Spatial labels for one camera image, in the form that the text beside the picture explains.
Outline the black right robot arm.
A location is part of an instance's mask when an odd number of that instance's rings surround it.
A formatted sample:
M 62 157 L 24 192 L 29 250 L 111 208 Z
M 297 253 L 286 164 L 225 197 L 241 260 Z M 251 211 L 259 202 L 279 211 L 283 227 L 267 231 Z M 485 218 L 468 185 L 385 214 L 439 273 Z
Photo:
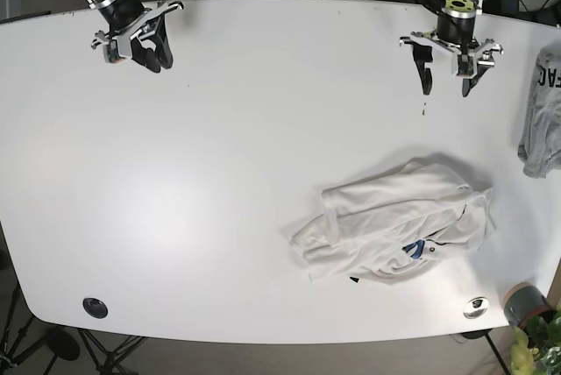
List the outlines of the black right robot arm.
M 95 34 L 90 46 L 103 50 L 104 60 L 117 64 L 133 60 L 157 74 L 174 64 L 166 28 L 166 14 L 183 9 L 179 1 L 159 1 L 154 8 L 142 0 L 86 0 L 98 11 L 109 30 Z

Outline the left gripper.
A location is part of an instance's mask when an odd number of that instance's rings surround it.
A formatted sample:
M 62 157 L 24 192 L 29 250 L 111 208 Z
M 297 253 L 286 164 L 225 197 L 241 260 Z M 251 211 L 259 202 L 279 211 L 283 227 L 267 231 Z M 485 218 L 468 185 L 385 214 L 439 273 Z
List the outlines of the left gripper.
M 485 73 L 495 67 L 494 55 L 503 55 L 504 48 L 493 39 L 479 43 L 474 34 L 478 5 L 475 0 L 441 0 L 436 33 L 412 33 L 400 37 L 400 46 L 410 46 L 423 94 L 432 90 L 433 78 L 428 67 L 433 62 L 432 49 L 439 48 L 456 60 L 455 75 L 462 80 L 461 94 L 468 97 Z M 427 39 L 423 45 L 417 39 Z

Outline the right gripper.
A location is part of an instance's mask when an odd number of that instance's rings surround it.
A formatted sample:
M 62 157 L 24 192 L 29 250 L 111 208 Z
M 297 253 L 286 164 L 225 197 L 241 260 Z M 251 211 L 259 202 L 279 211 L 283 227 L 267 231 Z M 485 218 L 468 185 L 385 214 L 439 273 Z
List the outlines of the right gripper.
M 92 0 L 109 30 L 99 31 L 91 48 L 102 49 L 106 63 L 133 60 L 153 73 L 174 64 L 166 28 L 166 14 L 182 10 L 182 2 L 158 1 L 146 7 L 140 0 Z

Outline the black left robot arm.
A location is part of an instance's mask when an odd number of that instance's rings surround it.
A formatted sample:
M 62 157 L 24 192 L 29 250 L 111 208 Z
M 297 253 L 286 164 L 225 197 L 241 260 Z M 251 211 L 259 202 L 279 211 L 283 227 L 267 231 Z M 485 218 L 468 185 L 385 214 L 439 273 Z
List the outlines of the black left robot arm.
M 494 39 L 480 42 L 474 35 L 476 19 L 483 12 L 484 0 L 417 0 L 437 17 L 434 29 L 411 32 L 400 38 L 410 46 L 424 95 L 432 90 L 429 64 L 438 48 L 451 58 L 451 73 L 462 80 L 462 96 L 468 96 L 487 71 L 494 68 L 494 55 L 504 53 Z

